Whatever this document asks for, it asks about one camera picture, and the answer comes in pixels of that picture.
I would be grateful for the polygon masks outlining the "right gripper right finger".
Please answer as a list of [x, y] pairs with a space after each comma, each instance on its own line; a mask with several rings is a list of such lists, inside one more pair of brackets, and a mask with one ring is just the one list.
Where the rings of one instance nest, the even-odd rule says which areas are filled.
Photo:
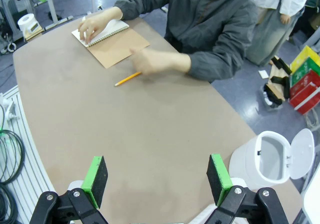
[[207, 178], [217, 208], [206, 220], [207, 224], [231, 224], [244, 218], [249, 224], [287, 224], [288, 220], [273, 188], [257, 192], [234, 185], [220, 154], [211, 154]]

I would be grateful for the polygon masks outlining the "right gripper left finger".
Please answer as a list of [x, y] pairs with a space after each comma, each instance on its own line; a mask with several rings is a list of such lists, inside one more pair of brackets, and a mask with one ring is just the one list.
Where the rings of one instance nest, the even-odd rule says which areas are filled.
[[106, 224], [100, 213], [108, 179], [108, 170], [103, 156], [95, 156], [87, 175], [79, 188], [67, 190], [59, 196], [52, 191], [43, 192], [35, 206], [31, 224]]

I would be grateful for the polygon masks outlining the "person's right hand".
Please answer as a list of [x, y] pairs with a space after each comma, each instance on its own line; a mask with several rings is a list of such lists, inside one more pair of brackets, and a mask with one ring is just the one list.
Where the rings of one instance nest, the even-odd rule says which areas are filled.
[[111, 20], [120, 20], [122, 15], [121, 9], [114, 6], [82, 21], [78, 26], [80, 39], [89, 44]]

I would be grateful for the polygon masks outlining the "person's left hand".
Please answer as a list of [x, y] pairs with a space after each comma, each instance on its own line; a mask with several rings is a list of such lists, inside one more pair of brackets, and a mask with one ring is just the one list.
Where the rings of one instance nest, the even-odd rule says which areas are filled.
[[187, 54], [164, 52], [154, 49], [130, 49], [131, 61], [137, 72], [144, 75], [175, 70], [188, 73], [191, 68], [191, 58]]

